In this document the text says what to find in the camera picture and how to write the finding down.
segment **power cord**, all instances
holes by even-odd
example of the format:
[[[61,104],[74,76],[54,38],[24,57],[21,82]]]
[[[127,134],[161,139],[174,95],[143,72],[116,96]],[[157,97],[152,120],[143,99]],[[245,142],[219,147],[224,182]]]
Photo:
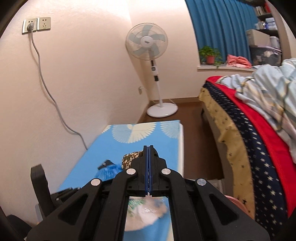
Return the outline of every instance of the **power cord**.
[[[63,116],[62,116],[62,114],[61,114],[61,111],[59,110],[59,106],[57,105],[57,102],[55,101],[55,99],[53,98],[53,96],[51,95],[51,93],[49,92],[49,90],[48,90],[48,88],[47,88],[47,86],[46,86],[46,84],[45,84],[45,81],[44,81],[44,79],[43,79],[42,72],[41,72],[40,54],[39,54],[39,52],[38,52],[38,50],[37,50],[37,48],[36,48],[36,45],[35,45],[35,43],[34,43],[34,39],[33,39],[33,28],[34,28],[34,24],[33,24],[33,23],[30,23],[30,24],[28,25],[28,27],[27,27],[27,30],[28,30],[28,31],[31,31],[32,44],[33,44],[34,49],[36,50],[36,53],[37,53],[37,55],[38,55],[39,74],[40,74],[40,77],[41,77],[41,80],[42,80],[43,86],[44,86],[46,92],[48,93],[48,95],[50,96],[50,98],[52,99],[52,101],[54,102],[54,106],[56,107],[56,109],[57,109],[57,113],[59,114],[59,117],[60,117],[61,121],[63,122],[63,124],[64,124],[64,125],[70,130],[70,131],[72,131],[72,132],[74,132],[74,133],[76,133],[77,135],[80,136],[80,138],[81,138],[81,140],[82,140],[82,142],[83,142],[83,145],[84,145],[85,149],[87,150],[88,148],[87,148],[87,146],[86,146],[86,144],[85,144],[85,141],[84,141],[82,135],[81,135],[79,132],[74,131],[71,127],[69,127],[69,126],[67,125],[67,123],[65,122],[65,120],[64,120],[64,118],[63,118]]]
[[[146,91],[146,94],[148,94],[147,93],[147,89],[146,88],[144,88],[144,87],[139,87],[139,89],[141,89],[141,90],[145,90]],[[170,102],[172,102],[173,104],[175,104],[175,105],[177,105],[174,101],[172,101],[171,99],[168,99]]]

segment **gray cable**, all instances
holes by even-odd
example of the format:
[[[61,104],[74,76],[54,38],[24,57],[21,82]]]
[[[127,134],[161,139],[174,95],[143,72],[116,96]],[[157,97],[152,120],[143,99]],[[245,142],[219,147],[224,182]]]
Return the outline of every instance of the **gray cable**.
[[[43,79],[42,72],[41,72],[40,54],[39,54],[39,52],[38,52],[38,50],[37,50],[37,48],[36,48],[36,45],[35,45],[35,43],[34,43],[34,39],[33,39],[33,25],[29,25],[29,26],[31,26],[31,39],[32,39],[32,44],[33,44],[34,49],[36,50],[36,53],[37,53],[37,55],[38,55],[39,74],[40,74],[40,77],[41,77],[42,83],[43,83],[43,85],[44,85],[44,88],[45,88],[46,92],[48,93],[48,95],[50,96],[50,98],[52,99],[52,101],[54,102],[54,105],[55,105],[55,107],[56,107],[56,109],[57,109],[57,113],[59,114],[59,117],[60,117],[61,121],[64,123],[64,125],[65,125],[70,131],[72,131],[72,132],[74,132],[74,133],[76,133],[77,135],[80,136],[80,138],[81,138],[81,140],[82,140],[82,142],[83,142],[83,145],[84,145],[85,149],[87,150],[88,148],[87,148],[87,146],[86,146],[86,144],[85,144],[85,141],[84,141],[82,135],[81,135],[79,132],[74,131],[71,127],[69,127],[69,126],[67,125],[67,123],[65,122],[64,118],[62,117],[62,114],[61,114],[61,111],[59,110],[59,106],[57,105],[57,102],[56,102],[55,99],[52,97],[51,93],[49,92],[49,90],[48,90],[48,88],[47,88],[47,86],[46,86],[46,84],[45,84],[45,81],[44,81],[44,79]]]

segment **fan blade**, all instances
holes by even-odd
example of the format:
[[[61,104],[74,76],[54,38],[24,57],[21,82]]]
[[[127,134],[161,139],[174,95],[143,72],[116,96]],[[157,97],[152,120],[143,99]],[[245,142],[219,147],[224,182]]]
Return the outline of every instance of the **fan blade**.
[[[142,36],[148,36],[149,30],[152,28],[152,25],[145,25],[142,30]]]
[[[130,34],[129,39],[136,44],[140,44],[140,38],[136,37],[133,33]]]
[[[150,37],[153,38],[154,40],[165,41],[165,36],[163,34],[153,34],[153,35],[150,35]]]
[[[134,54],[135,55],[137,55],[137,56],[140,56],[140,55],[142,55],[143,53],[145,53],[147,51],[147,49],[146,48],[140,48],[140,49],[138,49],[138,50],[135,50],[134,51]]]
[[[156,43],[154,43],[152,46],[151,46],[151,51],[153,53],[153,57],[155,57],[156,55],[159,55],[159,49],[156,45]]]

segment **standing fan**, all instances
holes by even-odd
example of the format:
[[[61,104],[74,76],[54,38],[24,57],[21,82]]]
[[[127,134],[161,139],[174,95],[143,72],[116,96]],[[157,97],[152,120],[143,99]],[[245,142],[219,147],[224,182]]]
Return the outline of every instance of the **standing fan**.
[[[147,114],[152,117],[165,117],[176,113],[178,106],[173,103],[163,103],[160,96],[158,71],[155,59],[163,55],[168,46],[165,31],[154,23],[141,23],[134,26],[126,36],[126,48],[129,53],[141,60],[151,62],[151,70],[157,85],[159,103],[151,106]]]

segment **electrical outlet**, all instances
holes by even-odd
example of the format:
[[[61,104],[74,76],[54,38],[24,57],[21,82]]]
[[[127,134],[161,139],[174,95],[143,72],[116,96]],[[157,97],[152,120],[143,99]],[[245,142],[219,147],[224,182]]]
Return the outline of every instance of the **electrical outlet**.
[[[38,18],[37,30],[50,29],[50,28],[51,28],[50,17]]]
[[[25,34],[28,32],[27,27],[30,23],[34,24],[33,31],[37,30],[37,18],[25,19],[22,23],[22,34]]]
[[[142,89],[144,89],[142,86],[140,86],[139,88],[138,88],[138,91],[139,91],[139,94],[141,95],[142,94]]]

